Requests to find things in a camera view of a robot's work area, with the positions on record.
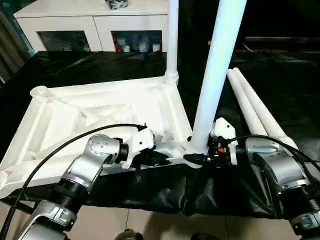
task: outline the white tube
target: white tube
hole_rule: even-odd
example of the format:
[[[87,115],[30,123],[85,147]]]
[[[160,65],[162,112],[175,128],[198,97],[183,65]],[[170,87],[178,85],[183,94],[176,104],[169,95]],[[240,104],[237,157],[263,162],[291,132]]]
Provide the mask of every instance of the white tube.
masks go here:
[[[233,72],[235,73],[236,78],[238,79],[243,91],[245,92],[245,95],[249,99],[251,105],[254,108],[254,111],[258,115],[268,135],[272,137],[277,137],[281,139],[284,143],[294,148],[298,148],[294,141],[290,137],[288,137],[286,133],[283,131],[283,129],[280,127],[274,116],[272,116],[272,114],[269,112],[266,105],[261,101],[255,90],[251,87],[251,85],[248,83],[247,79],[243,76],[240,70],[237,67],[235,67],[233,69]]]
[[[165,82],[178,84],[177,71],[178,59],[178,24],[179,24],[179,0],[168,1],[168,49],[166,52]]]
[[[258,115],[256,114],[250,101],[248,100],[234,71],[229,69],[226,75],[229,79],[232,90],[239,103],[239,106],[241,108],[241,111],[243,113],[246,124],[248,125],[251,134],[267,135],[264,126],[262,125]]]
[[[220,0],[188,150],[207,153],[208,138],[247,0]]]

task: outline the glass cabinet door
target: glass cabinet door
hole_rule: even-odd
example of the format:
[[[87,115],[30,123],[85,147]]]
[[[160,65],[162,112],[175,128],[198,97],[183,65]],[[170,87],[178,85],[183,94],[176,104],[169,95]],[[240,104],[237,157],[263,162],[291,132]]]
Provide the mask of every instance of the glass cabinet door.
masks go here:
[[[111,31],[116,52],[162,51],[162,31]]]
[[[103,51],[166,52],[167,15],[95,16]]]
[[[35,52],[102,51],[92,16],[17,18]]]
[[[91,52],[84,31],[38,31],[47,51]]]

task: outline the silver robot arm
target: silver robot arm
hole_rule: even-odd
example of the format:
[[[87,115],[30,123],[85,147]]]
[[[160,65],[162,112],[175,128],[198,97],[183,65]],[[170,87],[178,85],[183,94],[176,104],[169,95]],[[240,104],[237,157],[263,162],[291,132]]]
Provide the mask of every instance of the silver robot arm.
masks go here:
[[[279,199],[295,234],[305,240],[320,240],[320,204],[314,181],[292,153],[263,136],[247,138],[244,148],[229,142],[227,139],[234,138],[236,132],[223,118],[216,120],[210,135],[208,155],[186,154],[184,159],[223,168],[236,165],[241,155],[247,155],[250,163],[259,166],[268,179],[268,188]]]
[[[93,189],[104,164],[131,165],[133,158],[144,149],[154,147],[154,136],[146,128],[126,143],[97,134],[90,137],[83,154],[65,171],[47,200],[40,202],[16,240],[66,240],[77,220],[77,213]]]

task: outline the white plastic part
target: white plastic part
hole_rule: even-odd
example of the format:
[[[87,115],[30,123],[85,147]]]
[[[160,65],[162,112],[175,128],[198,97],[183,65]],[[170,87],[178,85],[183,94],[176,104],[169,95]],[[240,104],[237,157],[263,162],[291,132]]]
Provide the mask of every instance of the white plastic part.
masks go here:
[[[129,146],[129,152],[126,161],[120,163],[123,169],[130,168],[132,160],[140,153],[140,151],[152,149],[154,147],[154,135],[149,128],[146,128],[130,137],[126,143]]]
[[[155,134],[157,151],[168,154],[172,164],[182,163],[192,131],[177,86],[163,82],[163,77],[154,77],[34,88],[31,103],[0,164],[0,199],[21,188],[38,163],[58,146],[105,125],[146,123]],[[98,133],[126,142],[137,132],[134,127],[117,127]],[[29,186],[59,181],[91,136],[58,152],[40,168]],[[122,171],[120,166],[105,165],[103,172],[119,171]]]
[[[247,79],[243,76],[240,70],[237,67],[235,67],[233,69],[233,72],[235,73],[238,82],[240,83],[243,91],[245,92],[246,97],[248,98],[252,107],[254,108],[254,111],[258,115],[267,134],[272,137],[277,137],[281,139],[282,142],[292,146],[293,148],[298,149],[295,142],[286,135],[286,133],[280,127],[278,122],[275,120],[274,116],[272,116],[266,105],[261,101],[257,93],[248,83]]]
[[[168,1],[168,50],[166,53],[166,83],[178,85],[179,75],[177,71],[178,59],[178,24],[179,24],[179,0]]]
[[[236,129],[227,120],[220,117],[213,123],[210,136],[213,138],[232,139],[236,137]]]
[[[218,118],[212,126],[210,132],[212,138],[223,137],[224,139],[232,139],[236,137],[236,129],[227,122],[223,117]],[[230,150],[230,161],[232,165],[237,165],[236,146],[238,141],[228,144]]]
[[[247,0],[220,0],[206,63],[193,134],[192,153],[208,152],[208,138],[235,47]]]
[[[227,77],[251,134],[268,135],[257,113],[242,89],[236,73],[229,69],[227,72]]]

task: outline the black table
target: black table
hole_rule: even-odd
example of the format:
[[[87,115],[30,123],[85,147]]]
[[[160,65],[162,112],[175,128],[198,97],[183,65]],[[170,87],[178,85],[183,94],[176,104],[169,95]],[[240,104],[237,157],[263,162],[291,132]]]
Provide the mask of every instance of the black table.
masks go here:
[[[235,53],[230,64],[240,68],[299,149],[317,160],[320,159],[319,63],[320,54]],[[206,59],[189,57],[179,61],[178,89],[191,125],[205,66]],[[4,116],[0,117],[0,159],[30,103],[32,88],[149,78],[161,76],[165,70],[166,59],[161,53],[37,53],[0,88],[0,110]],[[235,127],[237,136],[250,133],[228,80],[216,114],[216,118],[219,117]],[[166,166],[143,171],[140,183],[135,183],[134,178],[134,172],[101,177],[86,204],[185,215],[286,217],[278,200],[265,188],[259,169],[246,160],[227,169]],[[39,202],[48,196],[52,187],[29,187],[24,200]],[[16,196],[17,191],[3,201],[11,204]]]

